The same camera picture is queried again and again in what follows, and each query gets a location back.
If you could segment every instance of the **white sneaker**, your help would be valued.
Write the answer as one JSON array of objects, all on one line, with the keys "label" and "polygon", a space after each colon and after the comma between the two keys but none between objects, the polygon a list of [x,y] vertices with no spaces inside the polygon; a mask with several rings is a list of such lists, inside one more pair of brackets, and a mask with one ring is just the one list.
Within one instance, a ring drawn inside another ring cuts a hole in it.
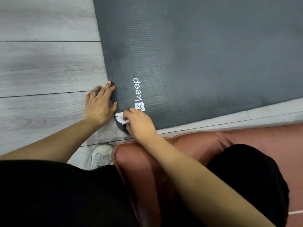
[{"label": "white sneaker", "polygon": [[106,165],[113,165],[113,150],[114,146],[110,144],[103,144],[97,146],[92,153],[90,169],[97,169]]}]

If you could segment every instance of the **person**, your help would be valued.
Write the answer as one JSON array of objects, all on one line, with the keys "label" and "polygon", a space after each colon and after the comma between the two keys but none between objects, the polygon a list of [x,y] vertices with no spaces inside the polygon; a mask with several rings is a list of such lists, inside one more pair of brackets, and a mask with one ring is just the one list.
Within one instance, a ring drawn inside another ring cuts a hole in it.
[{"label": "person", "polygon": [[[113,147],[98,146],[91,171],[66,164],[117,109],[108,82],[86,95],[83,119],[51,136],[0,157],[2,226],[138,226]],[[234,145],[207,167],[165,141],[144,112],[123,113],[130,135],[162,166],[183,208],[162,225],[285,226],[288,187],[273,159]]]}]

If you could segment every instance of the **wooden floor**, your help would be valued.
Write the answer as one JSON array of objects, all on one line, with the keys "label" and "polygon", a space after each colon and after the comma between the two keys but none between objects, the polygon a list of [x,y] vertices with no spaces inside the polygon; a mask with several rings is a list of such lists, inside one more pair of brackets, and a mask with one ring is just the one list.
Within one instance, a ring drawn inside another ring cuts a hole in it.
[{"label": "wooden floor", "polygon": [[[107,82],[92,0],[0,0],[0,154],[81,119]],[[303,122],[303,99],[159,130],[179,133]],[[86,169],[96,144],[130,139],[113,119],[69,163]]]}]

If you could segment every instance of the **white tissue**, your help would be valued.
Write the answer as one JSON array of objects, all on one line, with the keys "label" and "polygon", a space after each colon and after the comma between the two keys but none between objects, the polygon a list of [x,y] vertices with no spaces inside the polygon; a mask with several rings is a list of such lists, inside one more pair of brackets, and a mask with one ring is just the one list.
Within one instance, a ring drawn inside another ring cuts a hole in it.
[{"label": "white tissue", "polygon": [[127,124],[129,122],[128,120],[123,120],[123,112],[116,113],[115,116],[116,120],[122,125]]}]

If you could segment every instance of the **hand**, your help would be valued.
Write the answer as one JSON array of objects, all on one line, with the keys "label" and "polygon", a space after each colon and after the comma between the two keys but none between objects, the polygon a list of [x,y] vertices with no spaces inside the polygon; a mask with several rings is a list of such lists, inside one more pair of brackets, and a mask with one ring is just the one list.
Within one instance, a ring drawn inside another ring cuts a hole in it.
[{"label": "hand", "polygon": [[86,95],[83,119],[93,123],[94,126],[101,128],[111,118],[117,109],[117,102],[109,106],[109,99],[115,86],[111,87],[108,81],[105,87],[95,87]]},{"label": "hand", "polygon": [[123,119],[129,120],[126,129],[141,145],[148,143],[158,135],[151,118],[140,110],[136,110],[133,107],[129,111],[125,110]]}]

